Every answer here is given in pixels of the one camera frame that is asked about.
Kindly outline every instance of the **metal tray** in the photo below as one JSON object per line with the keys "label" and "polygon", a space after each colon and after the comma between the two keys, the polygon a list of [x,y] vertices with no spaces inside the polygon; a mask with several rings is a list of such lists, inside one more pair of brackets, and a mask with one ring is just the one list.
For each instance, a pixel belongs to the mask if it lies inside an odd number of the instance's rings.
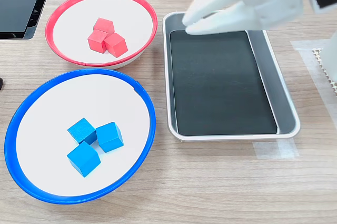
{"label": "metal tray", "polygon": [[297,135],[300,120],[266,31],[189,36],[182,32],[183,15],[174,12],[163,19],[170,132],[181,141]]}

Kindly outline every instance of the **wooden block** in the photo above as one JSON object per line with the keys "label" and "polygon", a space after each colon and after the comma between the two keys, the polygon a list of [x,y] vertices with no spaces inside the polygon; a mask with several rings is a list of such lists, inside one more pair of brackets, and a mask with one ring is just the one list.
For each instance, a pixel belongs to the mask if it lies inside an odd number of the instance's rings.
{"label": "wooden block", "polygon": [[104,43],[109,53],[111,53],[116,58],[120,57],[128,50],[125,39],[117,33],[108,36],[104,40]]}
{"label": "wooden block", "polygon": [[99,18],[94,25],[94,30],[99,30],[111,35],[115,32],[114,24],[110,20],[105,20],[104,18]]}
{"label": "wooden block", "polygon": [[68,129],[68,132],[77,141],[78,144],[86,142],[89,145],[97,140],[96,130],[90,125],[90,123],[85,119],[81,119],[76,124]]}
{"label": "wooden block", "polygon": [[124,145],[121,131],[115,122],[96,128],[98,144],[105,153]]}
{"label": "wooden block", "polygon": [[85,141],[70,152],[67,157],[83,177],[86,177],[101,163],[98,153]]}
{"label": "wooden block", "polygon": [[106,32],[94,30],[93,33],[88,38],[90,49],[104,54],[106,51],[104,40],[107,37],[107,35],[108,34]]}

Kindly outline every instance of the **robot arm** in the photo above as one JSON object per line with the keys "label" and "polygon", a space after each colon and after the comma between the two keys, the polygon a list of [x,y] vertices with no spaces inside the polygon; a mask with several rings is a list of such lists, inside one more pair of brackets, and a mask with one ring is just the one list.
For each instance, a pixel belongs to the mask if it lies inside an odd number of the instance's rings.
{"label": "robot arm", "polygon": [[[310,0],[316,13],[337,5],[337,0]],[[303,13],[303,0],[194,0],[183,23],[192,35],[268,30]]]}

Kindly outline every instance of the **wood grain surface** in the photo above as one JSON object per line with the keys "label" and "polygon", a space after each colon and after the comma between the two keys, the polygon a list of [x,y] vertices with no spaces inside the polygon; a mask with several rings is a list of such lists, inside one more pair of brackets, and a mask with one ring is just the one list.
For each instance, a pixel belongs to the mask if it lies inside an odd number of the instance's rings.
{"label": "wood grain surface", "polygon": [[[47,0],[31,40],[0,41],[0,142],[22,101],[47,80],[79,69],[48,47],[44,29],[65,0]],[[191,0],[147,0],[157,12],[156,38],[139,60],[120,69],[139,81],[157,115],[152,149],[138,172],[98,200],[57,206],[27,195],[8,173],[0,149],[0,223],[337,223],[337,133],[291,40],[329,38],[336,11],[305,15],[268,31],[302,122],[296,159],[261,160],[252,142],[181,143],[167,129],[161,20]]]}

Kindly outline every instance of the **tape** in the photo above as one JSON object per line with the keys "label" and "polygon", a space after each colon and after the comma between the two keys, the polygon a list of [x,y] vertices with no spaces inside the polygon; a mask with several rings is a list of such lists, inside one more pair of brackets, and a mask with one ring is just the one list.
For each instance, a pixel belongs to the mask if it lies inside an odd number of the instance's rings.
{"label": "tape", "polygon": [[253,146],[258,159],[294,159],[299,156],[294,139],[253,142]]}
{"label": "tape", "polygon": [[324,102],[326,109],[337,129],[337,87],[329,80],[320,65],[319,51],[329,40],[292,41],[291,44],[299,52],[311,78]]}

